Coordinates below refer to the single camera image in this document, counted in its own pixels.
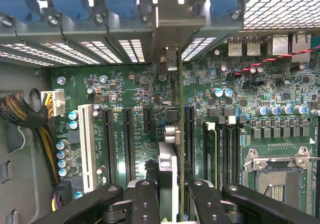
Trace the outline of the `installed green RAM stick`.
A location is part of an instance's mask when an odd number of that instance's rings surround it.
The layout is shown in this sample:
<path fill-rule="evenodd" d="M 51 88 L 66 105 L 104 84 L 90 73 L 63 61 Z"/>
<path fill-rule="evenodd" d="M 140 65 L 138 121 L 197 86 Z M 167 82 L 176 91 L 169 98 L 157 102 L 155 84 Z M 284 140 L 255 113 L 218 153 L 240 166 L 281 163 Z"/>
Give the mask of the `installed green RAM stick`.
<path fill-rule="evenodd" d="M 203 122 L 204 178 L 217 186 L 217 131 L 214 122 Z"/>

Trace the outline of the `black RAM slot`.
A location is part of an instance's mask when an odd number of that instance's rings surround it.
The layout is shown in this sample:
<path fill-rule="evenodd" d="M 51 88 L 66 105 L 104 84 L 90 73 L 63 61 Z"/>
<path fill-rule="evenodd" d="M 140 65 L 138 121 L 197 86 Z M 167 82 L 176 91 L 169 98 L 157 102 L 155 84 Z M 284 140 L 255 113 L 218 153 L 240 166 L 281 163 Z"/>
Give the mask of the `black RAM slot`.
<path fill-rule="evenodd" d="M 247 144 L 246 117 L 238 116 L 236 123 L 236 181 L 242 184 L 243 155 L 242 147 Z"/>
<path fill-rule="evenodd" d="M 219 189 L 221 190 L 226 182 L 226 138 L 225 119 L 218 118 L 218 164 L 219 164 Z"/>
<path fill-rule="evenodd" d="M 235 178 L 235 124 L 236 117 L 228 116 L 226 120 L 226 138 L 227 138 L 227 182 L 232 183 Z"/>

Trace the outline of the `long black expansion slot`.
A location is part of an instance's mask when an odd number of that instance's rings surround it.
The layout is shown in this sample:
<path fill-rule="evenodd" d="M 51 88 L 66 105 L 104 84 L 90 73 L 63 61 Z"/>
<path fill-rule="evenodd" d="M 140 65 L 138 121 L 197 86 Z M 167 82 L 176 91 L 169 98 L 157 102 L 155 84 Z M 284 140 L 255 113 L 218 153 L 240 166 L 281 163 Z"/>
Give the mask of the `long black expansion slot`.
<path fill-rule="evenodd" d="M 102 110 L 102 121 L 103 138 L 105 142 L 106 181 L 107 183 L 115 183 L 117 181 L 117 162 L 114 137 L 114 117 L 112 109 L 106 108 Z"/>
<path fill-rule="evenodd" d="M 134 114 L 132 108 L 122 110 L 126 182 L 136 179 Z"/>
<path fill-rule="evenodd" d="M 185 161 L 189 163 L 192 175 L 195 175 L 195 109 L 193 106 L 184 107 L 184 148 Z"/>

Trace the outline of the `CPU socket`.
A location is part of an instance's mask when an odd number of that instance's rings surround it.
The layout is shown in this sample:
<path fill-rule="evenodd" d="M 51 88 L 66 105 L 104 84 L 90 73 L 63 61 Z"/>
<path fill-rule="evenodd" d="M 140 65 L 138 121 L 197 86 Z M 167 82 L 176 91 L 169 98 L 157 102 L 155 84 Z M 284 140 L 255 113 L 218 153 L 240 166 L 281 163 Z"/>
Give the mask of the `CPU socket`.
<path fill-rule="evenodd" d="M 312 157 L 306 146 L 295 154 L 280 156 L 261 156 L 251 147 L 243 163 L 241 184 L 312 215 L 312 175 Z"/>

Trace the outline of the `short black expansion slot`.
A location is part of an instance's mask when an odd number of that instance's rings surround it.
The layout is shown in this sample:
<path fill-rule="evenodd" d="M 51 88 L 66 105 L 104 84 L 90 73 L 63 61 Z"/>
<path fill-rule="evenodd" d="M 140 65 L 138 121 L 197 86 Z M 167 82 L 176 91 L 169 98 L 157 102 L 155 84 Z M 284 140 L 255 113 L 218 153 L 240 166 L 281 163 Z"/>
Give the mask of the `short black expansion slot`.
<path fill-rule="evenodd" d="M 154 132 L 154 116 L 152 107 L 144 107 L 143 109 L 143 128 L 146 134 Z"/>

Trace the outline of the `white expansion slot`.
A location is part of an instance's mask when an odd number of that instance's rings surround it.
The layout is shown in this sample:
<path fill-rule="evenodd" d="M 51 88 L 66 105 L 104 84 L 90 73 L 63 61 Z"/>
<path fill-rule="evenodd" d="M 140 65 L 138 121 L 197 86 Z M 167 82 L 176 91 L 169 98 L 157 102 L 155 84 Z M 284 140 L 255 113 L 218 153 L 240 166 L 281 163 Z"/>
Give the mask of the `white expansion slot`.
<path fill-rule="evenodd" d="M 94 118 L 92 112 L 93 107 L 91 104 L 78 106 L 83 191 L 85 193 L 92 192 L 98 185 Z"/>

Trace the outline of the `green motherboard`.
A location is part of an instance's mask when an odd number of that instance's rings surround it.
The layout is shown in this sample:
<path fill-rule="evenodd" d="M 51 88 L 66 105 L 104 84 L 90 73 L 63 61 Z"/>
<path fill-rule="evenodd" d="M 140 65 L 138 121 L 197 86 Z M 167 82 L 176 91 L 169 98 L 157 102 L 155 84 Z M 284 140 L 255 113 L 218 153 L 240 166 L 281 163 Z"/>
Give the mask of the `green motherboard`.
<path fill-rule="evenodd" d="M 225 119 L 225 184 L 227 182 L 227 117 L 235 116 L 234 151 L 236 171 L 236 125 L 238 116 L 246 117 L 246 145 L 261 156 L 295 154 L 309 150 L 313 184 L 313 214 L 320 219 L 320 38 L 300 32 L 259 37 L 231 38 L 225 44 L 189 62 L 190 51 L 183 54 L 183 97 L 185 106 L 195 114 L 195 179 L 204 177 L 203 122 L 214 122 L 217 133 L 217 186 L 219 189 L 218 118 Z M 160 144 L 165 128 L 178 119 L 178 84 L 175 78 L 160 74 L 155 65 L 123 67 L 61 68 L 52 72 L 54 91 L 66 102 L 65 113 L 55 120 L 57 169 L 61 184 L 52 195 L 52 208 L 64 205 L 67 198 L 83 197 L 81 144 L 78 106 L 91 104 L 96 156 L 97 188 L 106 179 L 103 109 L 113 112 L 116 182 L 126 189 L 126 163 L 123 134 L 123 109 L 132 108 L 134 121 L 135 180 L 145 179 L 145 163 L 157 162 L 157 198 L 162 223 L 169 222 L 171 209 L 160 210 L 161 194 L 171 197 L 171 175 L 159 170 Z M 143 108 L 153 108 L 154 132 L 144 132 Z M 184 209 L 175 224 L 196 219 L 193 202 L 185 187 Z"/>

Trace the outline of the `open black PC case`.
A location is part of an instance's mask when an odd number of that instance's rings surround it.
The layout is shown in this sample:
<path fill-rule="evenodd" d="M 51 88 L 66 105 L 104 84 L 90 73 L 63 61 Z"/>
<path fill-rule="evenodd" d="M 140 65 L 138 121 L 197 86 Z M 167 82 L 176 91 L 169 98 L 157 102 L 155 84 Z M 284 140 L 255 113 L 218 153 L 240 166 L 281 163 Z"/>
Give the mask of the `open black PC case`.
<path fill-rule="evenodd" d="M 54 210 L 61 68 L 159 65 L 152 59 L 158 0 L 0 0 L 0 224 L 32 224 Z M 182 49 L 189 62 L 231 38 L 306 32 L 320 38 L 320 0 L 206 0 L 205 25 Z"/>

